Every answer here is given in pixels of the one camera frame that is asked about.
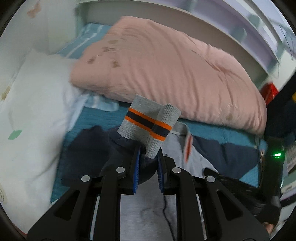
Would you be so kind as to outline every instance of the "white bed frame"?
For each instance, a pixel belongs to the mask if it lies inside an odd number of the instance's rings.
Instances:
[[[77,33],[87,23],[113,25],[125,15],[151,19],[230,53],[240,62],[257,86],[268,76],[266,68],[235,38],[188,11],[174,6],[140,0],[78,0]]]

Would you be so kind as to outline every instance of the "black cable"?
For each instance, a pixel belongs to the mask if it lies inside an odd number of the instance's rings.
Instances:
[[[168,207],[168,202],[167,202],[167,200],[166,200],[166,196],[163,196],[163,200],[164,200],[164,202],[165,202],[165,205],[164,205],[164,208],[163,208],[163,215],[164,215],[164,217],[165,217],[165,220],[166,220],[167,223],[168,223],[168,227],[169,227],[169,229],[170,229],[170,233],[171,233],[171,235],[172,235],[173,241],[176,241],[176,237],[175,237],[174,232],[173,232],[172,224],[170,223],[170,221],[169,221],[169,219],[168,219],[168,216],[167,216],[166,213],[165,213],[165,210],[166,210],[166,208]]]

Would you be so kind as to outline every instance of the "black stripe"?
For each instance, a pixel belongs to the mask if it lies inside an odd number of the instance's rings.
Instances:
[[[127,112],[126,114],[127,117],[133,119],[136,122],[139,122],[140,124],[148,127],[149,129],[151,129],[155,134],[160,135],[162,137],[167,137],[167,135],[169,134],[169,130],[166,128],[163,128],[159,125],[155,125],[153,122],[135,114],[134,112],[131,112],[130,110]]]
[[[154,126],[152,127],[152,131],[153,131],[155,134],[160,135],[160,136],[162,136],[162,137],[167,137],[168,134],[169,134],[169,132],[170,132],[168,129],[163,128],[163,127],[161,127],[161,126],[159,126],[159,125],[154,125]]]
[[[141,116],[139,116],[139,115],[131,112],[130,110],[127,112],[126,116],[129,117],[129,118],[131,118],[131,119],[133,119],[134,121],[137,121],[140,124],[148,127],[149,129],[152,129],[153,126],[154,126],[154,123],[153,122],[151,122],[149,120],[146,120],[145,118],[143,118],[143,117],[141,117]]]

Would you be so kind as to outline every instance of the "silver screw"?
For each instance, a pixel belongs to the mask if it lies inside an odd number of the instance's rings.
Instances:
[[[208,177],[207,177],[207,181],[208,181],[209,183],[213,183],[214,181],[216,181],[216,179],[215,179],[214,177],[212,177],[212,176],[208,176]]]
[[[181,169],[179,167],[174,167],[172,169],[173,173],[180,173],[181,172]]]
[[[124,167],[118,167],[116,168],[116,172],[123,173],[125,171]]]
[[[88,182],[90,179],[91,179],[90,176],[88,176],[88,175],[84,175],[84,176],[81,178],[81,181],[83,181],[83,182]]]

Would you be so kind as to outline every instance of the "pink blanket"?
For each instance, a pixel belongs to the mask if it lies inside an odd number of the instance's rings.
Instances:
[[[148,19],[122,17],[85,50],[71,81],[119,101],[171,103],[189,120],[258,135],[266,125],[264,99],[233,56]]]

